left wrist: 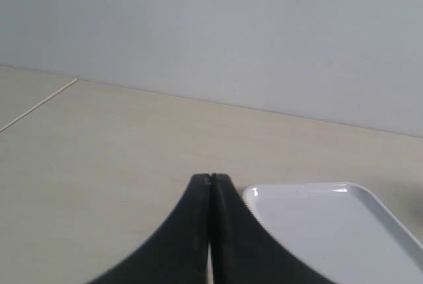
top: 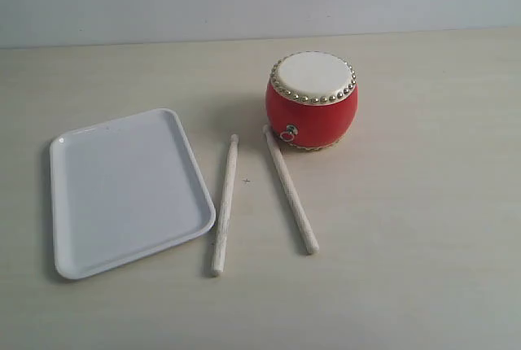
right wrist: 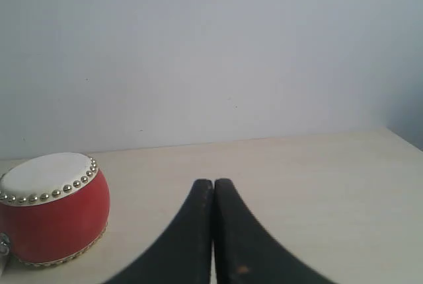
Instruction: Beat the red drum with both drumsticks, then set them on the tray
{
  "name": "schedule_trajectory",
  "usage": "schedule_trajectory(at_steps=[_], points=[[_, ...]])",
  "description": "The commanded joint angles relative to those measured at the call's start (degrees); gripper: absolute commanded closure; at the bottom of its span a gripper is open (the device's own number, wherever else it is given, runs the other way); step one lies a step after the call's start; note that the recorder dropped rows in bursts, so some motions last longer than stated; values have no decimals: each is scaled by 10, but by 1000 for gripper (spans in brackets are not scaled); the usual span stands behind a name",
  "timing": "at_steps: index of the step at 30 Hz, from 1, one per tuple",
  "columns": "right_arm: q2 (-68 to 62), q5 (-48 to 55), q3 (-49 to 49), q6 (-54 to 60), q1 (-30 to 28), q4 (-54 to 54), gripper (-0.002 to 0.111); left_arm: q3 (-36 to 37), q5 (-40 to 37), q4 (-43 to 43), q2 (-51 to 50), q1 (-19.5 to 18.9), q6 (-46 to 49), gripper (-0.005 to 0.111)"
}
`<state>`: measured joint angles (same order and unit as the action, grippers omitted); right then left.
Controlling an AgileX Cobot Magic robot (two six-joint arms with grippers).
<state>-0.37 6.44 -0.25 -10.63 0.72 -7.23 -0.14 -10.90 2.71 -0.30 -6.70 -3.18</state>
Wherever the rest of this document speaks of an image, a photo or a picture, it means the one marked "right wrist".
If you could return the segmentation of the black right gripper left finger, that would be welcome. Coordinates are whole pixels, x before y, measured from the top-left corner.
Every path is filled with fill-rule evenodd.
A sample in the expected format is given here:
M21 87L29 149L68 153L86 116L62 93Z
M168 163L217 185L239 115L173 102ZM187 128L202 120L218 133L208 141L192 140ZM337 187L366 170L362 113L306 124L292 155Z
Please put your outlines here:
M168 227L108 283L209 283L212 260L213 184L194 181Z

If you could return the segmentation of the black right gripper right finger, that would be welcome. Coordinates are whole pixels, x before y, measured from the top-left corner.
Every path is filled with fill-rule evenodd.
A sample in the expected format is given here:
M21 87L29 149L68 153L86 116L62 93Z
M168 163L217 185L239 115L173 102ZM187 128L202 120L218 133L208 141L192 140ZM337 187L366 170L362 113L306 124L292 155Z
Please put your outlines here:
M332 283L274 239L227 178L214 184L214 254L218 283Z

